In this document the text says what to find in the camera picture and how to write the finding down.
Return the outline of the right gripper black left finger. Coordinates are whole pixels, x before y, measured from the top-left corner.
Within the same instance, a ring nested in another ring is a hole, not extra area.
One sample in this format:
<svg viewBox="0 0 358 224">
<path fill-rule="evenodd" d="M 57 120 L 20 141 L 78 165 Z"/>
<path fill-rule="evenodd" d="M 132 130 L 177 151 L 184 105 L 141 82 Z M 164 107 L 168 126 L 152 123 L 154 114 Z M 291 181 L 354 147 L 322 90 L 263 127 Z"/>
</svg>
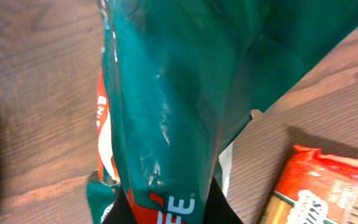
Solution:
<svg viewBox="0 0 358 224">
<path fill-rule="evenodd" d="M 122 187 L 119 188 L 112 209 L 106 215 L 102 224 L 137 224 Z"/>
</svg>

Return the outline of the red spaghetti pasta pack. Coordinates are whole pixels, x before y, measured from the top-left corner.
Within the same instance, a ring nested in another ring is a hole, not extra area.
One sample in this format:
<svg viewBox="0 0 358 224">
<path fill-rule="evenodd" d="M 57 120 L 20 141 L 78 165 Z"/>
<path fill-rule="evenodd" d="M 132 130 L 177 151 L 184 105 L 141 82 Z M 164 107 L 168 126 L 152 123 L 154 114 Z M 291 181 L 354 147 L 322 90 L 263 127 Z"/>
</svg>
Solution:
<svg viewBox="0 0 358 224">
<path fill-rule="evenodd" d="M 260 224 L 358 224 L 358 159 L 296 145 Z"/>
</svg>

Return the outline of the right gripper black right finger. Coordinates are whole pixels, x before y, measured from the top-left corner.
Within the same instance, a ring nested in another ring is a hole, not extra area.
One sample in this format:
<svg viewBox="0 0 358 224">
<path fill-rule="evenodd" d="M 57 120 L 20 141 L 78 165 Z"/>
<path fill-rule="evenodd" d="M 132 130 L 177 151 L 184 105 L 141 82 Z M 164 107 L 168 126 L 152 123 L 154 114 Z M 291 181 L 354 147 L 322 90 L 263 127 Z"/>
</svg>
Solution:
<svg viewBox="0 0 358 224">
<path fill-rule="evenodd" d="M 211 181 L 203 224 L 243 224 L 228 204 L 215 177 Z"/>
</svg>

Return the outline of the green Nescafe coffee bag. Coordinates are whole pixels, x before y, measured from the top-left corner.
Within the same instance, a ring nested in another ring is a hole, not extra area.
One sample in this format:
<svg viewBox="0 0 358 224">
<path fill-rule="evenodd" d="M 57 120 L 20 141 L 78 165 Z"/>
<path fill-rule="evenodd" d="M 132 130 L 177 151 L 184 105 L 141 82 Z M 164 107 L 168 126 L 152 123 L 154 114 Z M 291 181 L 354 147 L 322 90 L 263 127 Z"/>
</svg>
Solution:
<svg viewBox="0 0 358 224">
<path fill-rule="evenodd" d="M 203 223 L 232 144 L 358 26 L 358 0 L 108 0 L 87 183 L 102 223 L 123 188 L 137 223 Z"/>
</svg>

